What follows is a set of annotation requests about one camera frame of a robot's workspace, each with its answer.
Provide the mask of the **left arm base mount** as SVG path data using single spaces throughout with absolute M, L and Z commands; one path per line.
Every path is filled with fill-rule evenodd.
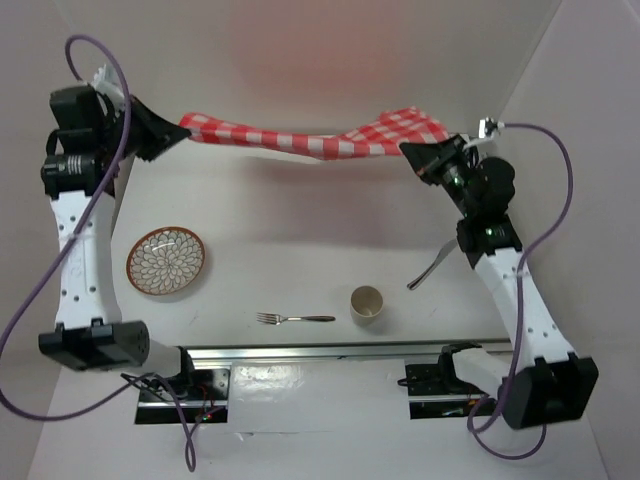
M 197 362 L 186 383 L 172 379 L 186 422 L 224 424 L 228 421 L 230 393 L 230 362 Z M 179 424 L 180 418 L 173 398 L 157 379 L 138 383 L 134 423 L 136 425 Z

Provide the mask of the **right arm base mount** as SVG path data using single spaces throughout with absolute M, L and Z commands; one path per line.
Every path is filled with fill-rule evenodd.
M 406 390 L 411 420 L 464 418 L 469 415 L 485 393 L 455 376 L 453 354 L 480 347 L 475 342 L 447 345 L 435 362 L 405 366 L 405 376 L 397 381 L 397 385 Z

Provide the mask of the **red white checkered cloth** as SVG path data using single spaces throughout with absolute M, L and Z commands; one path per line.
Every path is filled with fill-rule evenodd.
M 416 107 L 385 111 L 368 124 L 328 136 L 261 129 L 195 112 L 185 114 L 179 125 L 195 142 L 263 148 L 322 161 L 400 156 L 402 143 L 435 144 L 450 137 L 442 123 Z

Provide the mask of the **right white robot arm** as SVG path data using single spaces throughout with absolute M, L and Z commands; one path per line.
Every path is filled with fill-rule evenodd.
M 519 430 L 580 419 L 599 371 L 560 332 L 531 276 L 533 249 L 523 246 L 508 216 L 514 167 L 495 156 L 473 158 L 478 145 L 504 127 L 484 119 L 471 141 L 455 135 L 399 148 L 419 179 L 442 187 L 460 211 L 455 243 L 491 293 L 513 347 L 505 363 L 477 343 L 448 345 L 439 357 L 438 384 L 448 392 L 478 388 Z

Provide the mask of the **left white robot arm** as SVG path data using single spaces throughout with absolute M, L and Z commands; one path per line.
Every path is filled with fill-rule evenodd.
M 128 135 L 125 159 L 151 161 L 189 133 L 126 97 L 110 65 L 89 83 L 53 92 L 49 105 L 58 127 L 47 140 L 41 179 L 64 258 L 55 327 L 39 335 L 39 350 L 74 371 L 157 373 L 166 392 L 187 398 L 198 377 L 187 350 L 152 340 L 141 320 L 122 318 L 111 237 L 126 187 L 117 178 L 121 135 Z

